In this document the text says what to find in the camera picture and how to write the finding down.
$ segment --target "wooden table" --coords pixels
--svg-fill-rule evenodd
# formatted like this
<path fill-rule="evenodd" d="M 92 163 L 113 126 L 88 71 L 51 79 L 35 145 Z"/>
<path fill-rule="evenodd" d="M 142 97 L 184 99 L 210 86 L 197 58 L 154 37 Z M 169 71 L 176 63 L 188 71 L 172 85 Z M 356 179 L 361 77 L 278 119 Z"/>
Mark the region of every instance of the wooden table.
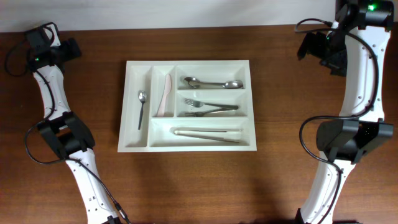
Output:
<path fill-rule="evenodd" d="M 383 105 L 398 126 L 398 33 L 386 52 Z M 131 220 L 160 223 L 263 223 L 293 219 L 308 197 L 317 161 L 299 143 L 303 120 L 338 114 L 345 79 L 329 75 L 319 59 L 299 62 L 303 35 L 293 26 L 61 32 L 76 38 L 83 56 L 66 64 L 70 108 L 96 139 L 102 180 Z M 0 59 L 22 34 L 0 34 Z M 117 153 L 127 60 L 249 59 L 257 152 Z M 86 213 L 66 164 L 41 166 L 22 139 L 42 119 L 35 80 L 0 74 L 0 223 L 84 223 Z M 319 122 L 308 125 L 313 151 Z M 334 220 L 365 224 L 398 220 L 398 130 L 365 157 L 341 193 Z M 55 159 L 39 134 L 32 153 Z"/>

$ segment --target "robotic arm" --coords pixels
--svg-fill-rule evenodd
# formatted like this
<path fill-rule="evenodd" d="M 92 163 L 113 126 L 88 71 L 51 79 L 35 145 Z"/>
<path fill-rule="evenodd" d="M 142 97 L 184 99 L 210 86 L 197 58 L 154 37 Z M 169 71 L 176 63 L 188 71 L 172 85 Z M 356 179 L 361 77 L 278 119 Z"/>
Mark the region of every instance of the robotic arm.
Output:
<path fill-rule="evenodd" d="M 59 159 L 66 161 L 75 176 L 86 207 L 88 223 L 121 223 L 98 176 L 93 136 L 87 126 L 70 111 L 63 90 L 63 63 L 79 57 L 80 49 L 74 39 L 60 42 L 58 35 L 54 23 L 25 33 L 34 51 L 34 58 L 28 61 L 28 66 L 39 84 L 44 102 L 45 121 L 37 128 L 53 152 Z M 66 128 L 69 132 L 58 135 L 61 129 Z"/>
<path fill-rule="evenodd" d="M 318 128 L 320 158 L 337 165 L 342 173 L 331 164 L 319 163 L 309 198 L 297 212 L 296 224 L 331 224 L 335 207 L 333 197 L 336 195 L 337 201 L 356 163 L 392 137 L 393 125 L 384 123 L 381 83 L 393 8 L 389 1 L 348 1 L 341 9 L 336 9 L 339 11 L 331 27 L 334 30 L 328 35 L 307 34 L 298 52 L 299 59 L 306 53 L 314 54 L 332 74 L 346 76 L 340 116 L 368 112 L 356 119 L 323 122 Z M 374 58 L 367 47 L 339 30 L 350 32 L 368 43 L 376 54 L 377 63 L 373 63 Z M 336 189 L 339 178 L 340 186 Z"/>

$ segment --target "fork handle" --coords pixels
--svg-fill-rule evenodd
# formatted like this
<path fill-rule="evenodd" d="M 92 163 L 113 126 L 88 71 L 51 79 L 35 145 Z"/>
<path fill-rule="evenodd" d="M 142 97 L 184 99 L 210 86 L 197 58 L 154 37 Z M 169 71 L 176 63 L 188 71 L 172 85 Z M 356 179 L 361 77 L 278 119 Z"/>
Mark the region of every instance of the fork handle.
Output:
<path fill-rule="evenodd" d="M 216 103 L 204 103 L 204 105 L 208 105 L 208 106 L 217 106 L 219 108 L 224 108 L 224 109 L 230 109 L 230 110 L 237 110 L 239 109 L 238 105 L 219 105 Z"/>

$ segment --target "utensil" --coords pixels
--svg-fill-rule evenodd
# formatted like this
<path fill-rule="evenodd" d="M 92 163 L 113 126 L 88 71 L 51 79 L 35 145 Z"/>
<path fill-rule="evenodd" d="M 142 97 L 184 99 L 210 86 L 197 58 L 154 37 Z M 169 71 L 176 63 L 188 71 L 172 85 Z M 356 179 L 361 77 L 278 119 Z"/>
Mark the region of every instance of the utensil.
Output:
<path fill-rule="evenodd" d="M 138 99 L 141 102 L 141 112 L 139 113 L 139 123 L 138 123 L 138 130 L 140 130 L 142 115 L 144 113 L 144 103 L 147 101 L 147 93 L 144 90 L 138 91 Z"/>
<path fill-rule="evenodd" d="M 220 113 L 224 111 L 231 111 L 230 109 L 215 109 L 215 110 L 208 110 L 208 111 L 199 111 L 199 112 L 186 112 L 185 116 L 186 117 L 203 117 L 206 114 L 211 114 L 211 113 Z"/>
<path fill-rule="evenodd" d="M 163 97 L 162 101 L 160 101 L 159 109 L 157 110 L 157 117 L 163 117 L 164 116 L 164 111 L 166 109 L 166 101 L 167 101 L 167 95 L 172 91 L 172 77 L 170 74 L 166 75 L 166 81 L 164 83 L 164 91 L 163 91 Z"/>
<path fill-rule="evenodd" d="M 176 128 L 173 130 L 173 134 L 176 136 L 185 136 L 185 137 L 191 137 L 191 138 L 200 138 L 200 139 L 209 139 L 209 140 L 215 140 L 215 141 L 223 141 L 223 142 L 233 142 L 233 143 L 240 143 L 238 140 L 233 140 L 233 139 L 227 139 L 224 137 L 214 137 L 214 136 L 202 136 L 198 134 L 189 134 L 189 132 L 193 133 L 209 133 L 209 134 L 215 134 L 215 133 L 240 133 L 241 130 L 239 129 L 230 129 L 230 130 L 224 130 L 224 129 L 185 129 L 185 128 Z"/>
<path fill-rule="evenodd" d="M 184 82 L 192 88 L 199 88 L 201 85 L 220 86 L 224 89 L 238 89 L 243 87 L 241 80 L 228 81 L 226 83 L 213 83 L 213 82 L 201 82 L 195 77 L 185 77 Z"/>
<path fill-rule="evenodd" d="M 184 99 L 184 103 L 196 108 L 199 108 L 203 105 L 208 105 L 208 106 L 217 106 L 219 108 L 224 108 L 224 109 L 230 109 L 230 110 L 237 110 L 239 109 L 238 105 L 221 105 L 221 104 L 217 104 L 217 103 L 204 103 L 201 101 L 197 101 L 197 100 L 191 100 L 191 99 Z"/>

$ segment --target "wood grain surface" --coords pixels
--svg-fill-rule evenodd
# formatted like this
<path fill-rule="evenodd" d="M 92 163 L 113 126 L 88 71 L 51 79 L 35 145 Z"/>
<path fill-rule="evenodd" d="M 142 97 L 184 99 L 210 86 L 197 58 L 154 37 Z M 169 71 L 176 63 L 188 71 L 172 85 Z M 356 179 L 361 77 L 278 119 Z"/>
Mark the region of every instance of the wood grain surface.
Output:
<path fill-rule="evenodd" d="M 382 89 L 386 122 L 396 127 L 397 34 L 392 32 L 386 52 Z M 76 38 L 83 56 L 66 64 L 65 93 L 70 108 L 94 135 L 102 180 L 131 220 L 270 223 L 294 218 L 317 169 L 317 161 L 300 146 L 299 127 L 310 116 L 339 113 L 345 79 L 329 75 L 315 57 L 297 60 L 304 36 L 294 34 L 293 26 L 61 33 L 61 39 L 70 37 Z M 21 40 L 22 34 L 0 34 L 1 61 Z M 236 59 L 250 60 L 257 152 L 117 153 L 127 60 Z M 12 64 L 22 70 L 20 63 Z M 1 69 L 0 105 L 0 223 L 86 223 L 67 165 L 41 166 L 25 153 L 24 133 L 43 118 L 31 75 L 14 78 Z M 319 123 L 305 130 L 315 152 Z M 396 127 L 392 140 L 351 173 L 334 220 L 398 220 Z M 29 146 L 39 159 L 55 159 L 37 133 L 30 136 Z"/>

